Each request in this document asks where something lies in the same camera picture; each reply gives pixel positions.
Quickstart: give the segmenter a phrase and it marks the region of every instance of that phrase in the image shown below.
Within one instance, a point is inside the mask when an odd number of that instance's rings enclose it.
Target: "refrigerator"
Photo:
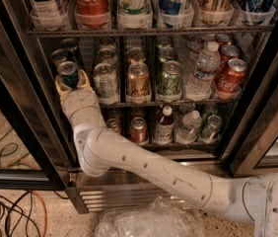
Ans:
[[[276,13],[267,25],[230,23],[204,27],[191,24],[187,28],[160,29],[153,22],[151,28],[133,30],[117,26],[116,10],[112,6],[110,28],[81,30],[74,25],[72,30],[47,31],[37,30],[31,22],[29,0],[0,0],[0,115],[7,122],[4,131],[11,131],[14,142],[22,144],[25,151],[18,151],[17,158],[10,157],[3,164],[4,156],[9,153],[0,149],[0,188],[65,191],[79,213],[146,205],[157,196],[180,200],[122,169],[110,168],[98,178],[82,172],[71,125],[61,110],[50,61],[50,55],[60,47],[61,41],[69,38],[78,41],[90,78],[99,39],[113,37],[116,40],[121,64],[118,74],[120,101],[101,104],[101,110],[105,119],[112,110],[122,113],[125,137],[129,138],[132,108],[145,108],[148,119],[153,120],[159,105],[170,105],[177,110],[190,104],[201,112],[205,104],[216,103],[223,119],[218,140],[189,144],[172,141],[159,145],[153,143],[152,128],[148,127],[149,141],[143,147],[217,176],[278,172],[278,0],[273,7]],[[140,105],[127,102],[123,62],[128,44],[134,40],[143,41],[150,53],[147,64],[153,67],[151,53],[154,53],[152,46],[157,36],[180,40],[182,36],[195,34],[229,34],[237,42],[249,68],[241,93],[227,100],[179,99],[166,103],[157,100],[152,91],[148,102]],[[0,132],[0,141],[4,136],[5,133]]]

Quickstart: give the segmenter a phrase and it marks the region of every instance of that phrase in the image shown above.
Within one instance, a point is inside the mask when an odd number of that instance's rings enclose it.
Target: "clear plastic bag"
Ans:
[[[107,210],[95,237],[204,237],[198,210],[158,197],[145,208]]]

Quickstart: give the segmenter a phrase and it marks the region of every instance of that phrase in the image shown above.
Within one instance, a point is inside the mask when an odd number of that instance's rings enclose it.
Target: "speckled floor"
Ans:
[[[11,202],[17,201],[24,194],[25,191],[0,190],[0,196],[8,198]],[[43,206],[39,197],[42,198],[46,207],[46,224],[44,224]],[[0,197],[0,200],[10,207],[12,206],[11,203],[2,197]],[[36,192],[32,198],[31,194],[28,194],[21,199],[18,205],[24,211],[24,214],[29,215],[31,213],[30,218],[35,222],[36,227],[28,222],[27,233],[27,221],[25,217],[22,217],[20,223],[14,229],[14,226],[20,218],[20,214],[13,212],[11,214],[9,230],[9,233],[12,233],[11,236],[94,237],[95,229],[100,222],[100,213],[78,214],[70,200],[61,198],[54,192]],[[8,210],[5,211],[0,219],[0,232],[2,233],[0,236],[7,236],[5,234],[7,214]],[[200,213],[200,216],[205,234],[208,237],[253,236],[253,225],[220,219],[203,212]],[[43,235],[44,225],[46,225],[46,228],[45,234]]]

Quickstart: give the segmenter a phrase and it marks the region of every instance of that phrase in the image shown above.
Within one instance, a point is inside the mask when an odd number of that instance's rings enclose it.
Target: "plastic bottle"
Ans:
[[[164,106],[162,112],[157,115],[153,142],[165,145],[172,141],[172,131],[174,127],[173,110],[170,106]]]
[[[210,97],[211,83],[220,64],[218,48],[216,42],[206,42],[197,59],[189,63],[191,73],[185,86],[187,99],[205,100]]]
[[[174,128],[174,140],[176,143],[189,144],[196,140],[197,132],[201,126],[199,111],[192,111],[186,114]]]

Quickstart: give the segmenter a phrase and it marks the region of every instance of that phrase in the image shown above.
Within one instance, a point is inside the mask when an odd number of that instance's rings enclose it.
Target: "white robotic arm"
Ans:
[[[191,205],[220,217],[254,222],[255,237],[278,236],[278,174],[224,179],[152,153],[106,128],[91,87],[62,95],[79,163],[89,176],[110,167],[133,172]]]

